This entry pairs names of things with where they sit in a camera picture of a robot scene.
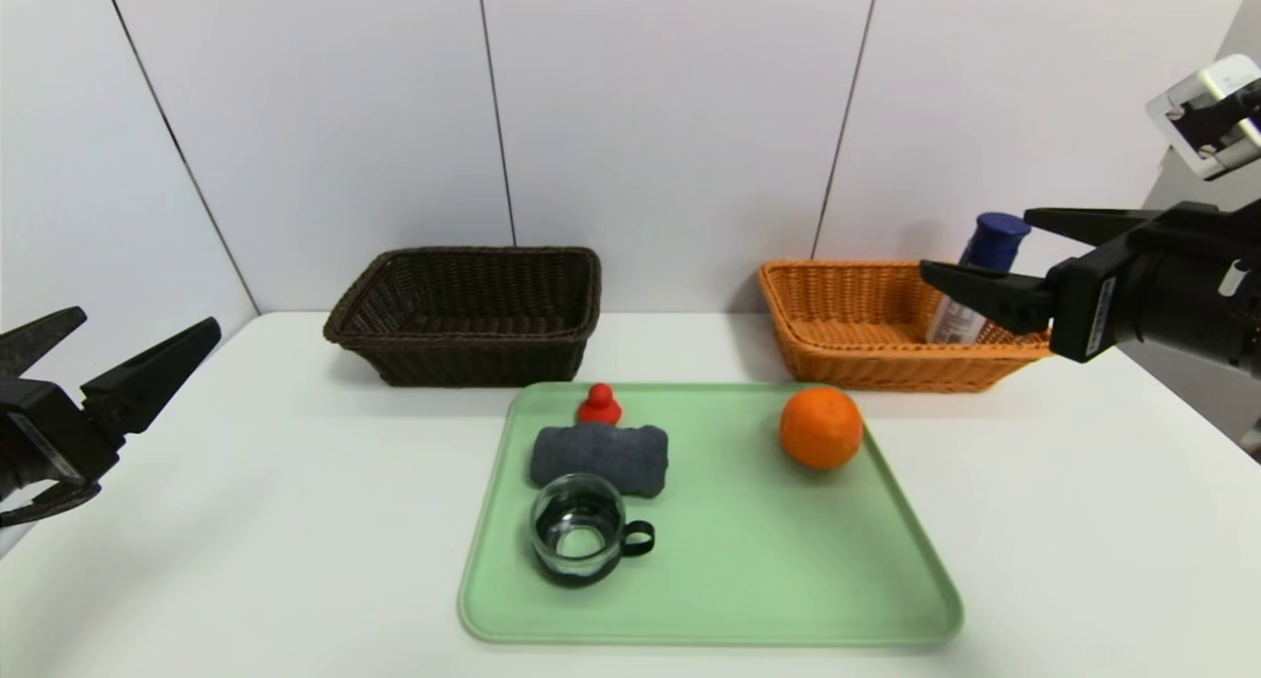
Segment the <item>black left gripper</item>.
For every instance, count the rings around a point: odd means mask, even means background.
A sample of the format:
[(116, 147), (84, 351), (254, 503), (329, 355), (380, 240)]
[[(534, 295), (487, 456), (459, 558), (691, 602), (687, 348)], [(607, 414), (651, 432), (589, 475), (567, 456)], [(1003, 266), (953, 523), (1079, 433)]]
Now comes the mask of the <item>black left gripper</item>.
[(37, 481), (86, 486), (119, 463), (130, 435), (144, 434), (222, 340), (216, 318), (82, 383), (83, 405), (50, 381), (15, 378), (86, 323), (63, 307), (1, 335), (3, 498)]

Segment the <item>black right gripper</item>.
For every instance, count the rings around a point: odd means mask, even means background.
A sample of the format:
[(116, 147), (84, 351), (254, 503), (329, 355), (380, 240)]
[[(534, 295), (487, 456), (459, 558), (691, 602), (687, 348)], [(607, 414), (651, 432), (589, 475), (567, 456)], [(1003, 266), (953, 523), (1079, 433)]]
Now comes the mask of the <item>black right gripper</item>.
[(1238, 210), (1028, 208), (1024, 223), (1090, 246), (1047, 280), (922, 260), (943, 297), (1013, 335), (1044, 331), (1052, 352), (1093, 360), (1137, 342), (1258, 376), (1258, 202)]

